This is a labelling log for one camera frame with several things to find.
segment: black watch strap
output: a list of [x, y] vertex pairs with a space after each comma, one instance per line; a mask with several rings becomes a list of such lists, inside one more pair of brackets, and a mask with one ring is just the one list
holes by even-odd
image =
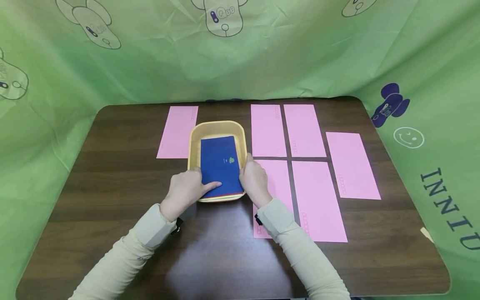
[[183, 220], [180, 219], [180, 218], [177, 218], [177, 222], [176, 222], [177, 227], [170, 234], [174, 235], [174, 234], [180, 232], [180, 227], [181, 227], [182, 224], [183, 224]]

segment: smiley face print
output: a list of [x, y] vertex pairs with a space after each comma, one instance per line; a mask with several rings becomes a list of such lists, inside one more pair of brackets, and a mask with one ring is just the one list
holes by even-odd
[[397, 143], [410, 149], [420, 148], [425, 143], [423, 134], [411, 127], [400, 127], [393, 133]]

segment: cartoon character print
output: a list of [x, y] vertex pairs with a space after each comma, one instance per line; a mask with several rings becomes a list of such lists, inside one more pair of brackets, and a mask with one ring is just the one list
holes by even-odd
[[390, 116], [398, 118], [403, 115], [410, 104], [410, 99], [403, 99], [400, 87], [396, 83], [384, 86], [380, 94], [385, 101], [377, 107], [372, 116], [372, 122], [376, 128], [382, 127]]
[[353, 17], [369, 9], [377, 0], [348, 0], [342, 10], [344, 17]]
[[79, 24], [87, 37], [107, 49], [119, 49], [121, 43], [108, 26], [112, 18], [107, 10], [95, 0], [86, 0], [86, 6], [73, 7], [64, 0], [56, 0], [63, 15], [72, 23]]
[[0, 96], [8, 100], [17, 100], [27, 92], [28, 77], [19, 68], [3, 60], [0, 48]]
[[196, 8], [205, 11], [208, 31], [216, 36], [237, 35], [243, 28], [240, 6], [248, 0], [192, 0]]

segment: yellow plastic tray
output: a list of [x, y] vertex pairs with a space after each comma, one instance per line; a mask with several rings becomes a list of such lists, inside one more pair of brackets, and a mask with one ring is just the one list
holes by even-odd
[[[235, 149], [237, 150], [237, 161], [239, 167], [243, 168], [247, 159], [247, 144], [245, 142], [245, 131], [243, 127], [234, 121], [215, 121], [198, 124], [190, 133], [190, 147], [188, 151], [188, 169], [191, 170], [200, 166], [200, 140], [216, 137], [233, 136]], [[200, 202], [224, 202], [237, 200], [245, 194], [235, 195], [223, 199], [200, 199]]]

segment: wrinkled fabric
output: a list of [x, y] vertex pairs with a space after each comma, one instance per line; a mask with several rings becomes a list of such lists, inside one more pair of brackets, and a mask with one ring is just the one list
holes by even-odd
[[106, 105], [360, 99], [452, 277], [477, 299], [476, 0], [0, 1], [0, 294]]

